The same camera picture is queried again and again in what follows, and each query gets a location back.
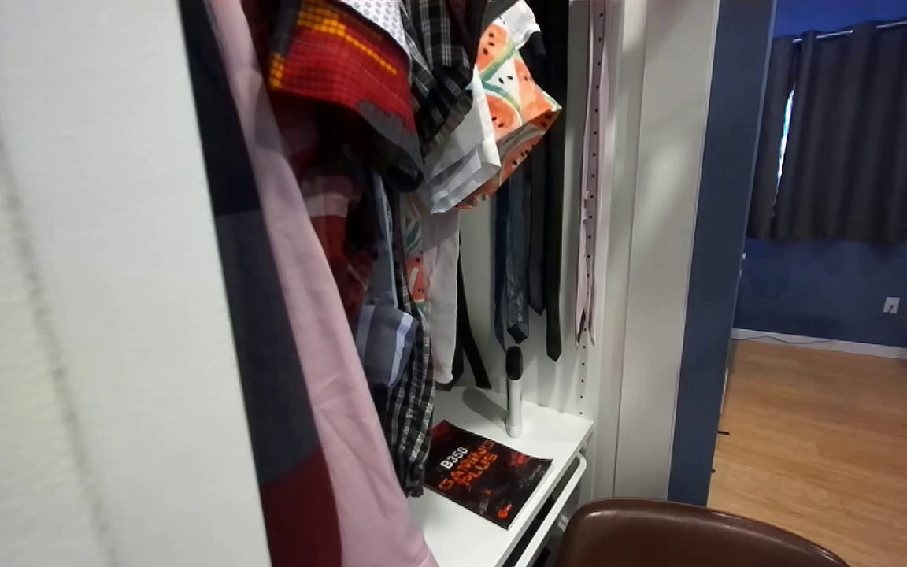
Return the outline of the watermelon print shirt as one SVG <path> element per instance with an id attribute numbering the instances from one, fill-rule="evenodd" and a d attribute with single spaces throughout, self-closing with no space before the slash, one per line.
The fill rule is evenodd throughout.
<path id="1" fill-rule="evenodd" d="M 533 34 L 540 34 L 533 7 L 508 0 L 478 37 L 477 70 L 502 157 L 497 174 L 478 190 L 478 198 L 494 195 L 560 118 L 560 105 L 533 79 L 522 59 Z"/>

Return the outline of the red plaid shirt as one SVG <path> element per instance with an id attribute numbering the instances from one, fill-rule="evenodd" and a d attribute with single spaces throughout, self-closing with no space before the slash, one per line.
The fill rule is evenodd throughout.
<path id="1" fill-rule="evenodd" d="M 270 96 L 304 99 L 396 190 L 421 183 L 409 59 L 343 0 L 243 0 Z"/>

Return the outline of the white closet door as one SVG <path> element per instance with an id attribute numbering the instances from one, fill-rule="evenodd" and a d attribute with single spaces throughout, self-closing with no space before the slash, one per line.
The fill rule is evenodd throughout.
<path id="1" fill-rule="evenodd" d="M 268 567 L 178 0 L 0 0 L 0 567 Z"/>

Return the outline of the red and black book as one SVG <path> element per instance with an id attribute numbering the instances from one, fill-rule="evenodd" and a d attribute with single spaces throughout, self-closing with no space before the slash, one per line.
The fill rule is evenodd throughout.
<path id="1" fill-rule="evenodd" d="M 515 524 L 545 474 L 545 458 L 515 451 L 455 421 L 433 429 L 426 486 L 502 530 Z"/>

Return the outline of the pink hanging garment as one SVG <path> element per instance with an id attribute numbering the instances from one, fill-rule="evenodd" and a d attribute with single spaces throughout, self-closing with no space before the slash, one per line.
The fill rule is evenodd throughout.
<path id="1" fill-rule="evenodd" d="M 206 8 L 243 127 L 287 321 L 312 396 L 335 496 L 340 567 L 434 567 L 396 483 L 346 309 L 287 160 L 243 0 L 206 0 Z"/>

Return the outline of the dark window curtain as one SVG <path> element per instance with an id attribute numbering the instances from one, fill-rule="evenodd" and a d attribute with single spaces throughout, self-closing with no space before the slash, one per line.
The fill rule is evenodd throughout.
<path id="1" fill-rule="evenodd" d="M 907 239 L 907 20 L 769 50 L 750 239 Z"/>

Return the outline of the black white plaid shirt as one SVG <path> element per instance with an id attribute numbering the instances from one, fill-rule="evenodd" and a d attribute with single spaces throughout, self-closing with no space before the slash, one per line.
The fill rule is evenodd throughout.
<path id="1" fill-rule="evenodd" d="M 470 79 L 487 0 L 399 0 L 414 54 L 421 151 L 437 149 L 470 110 Z"/>

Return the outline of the white drawer unit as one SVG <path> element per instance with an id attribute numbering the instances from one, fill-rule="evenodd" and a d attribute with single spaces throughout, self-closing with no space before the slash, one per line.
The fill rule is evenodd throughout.
<path id="1" fill-rule="evenodd" d="M 483 390 L 440 390 L 429 489 L 414 500 L 437 567 L 533 567 L 587 475 L 593 421 Z"/>

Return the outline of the white wall outlet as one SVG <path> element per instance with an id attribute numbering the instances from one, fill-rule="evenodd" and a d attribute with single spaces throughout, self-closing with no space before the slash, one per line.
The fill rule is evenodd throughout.
<path id="1" fill-rule="evenodd" d="M 901 313 L 901 296 L 884 296 L 881 313 L 884 316 L 898 316 Z"/>

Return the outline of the dark hanging trousers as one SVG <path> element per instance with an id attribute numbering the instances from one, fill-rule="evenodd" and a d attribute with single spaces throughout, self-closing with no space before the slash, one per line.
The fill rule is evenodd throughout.
<path id="1" fill-rule="evenodd" d="M 494 280 L 502 346 L 528 340 L 528 316 L 545 319 L 545 355 L 560 358 L 559 321 L 559 246 L 560 222 L 556 183 L 559 153 L 537 149 L 516 174 L 497 190 L 494 212 Z"/>

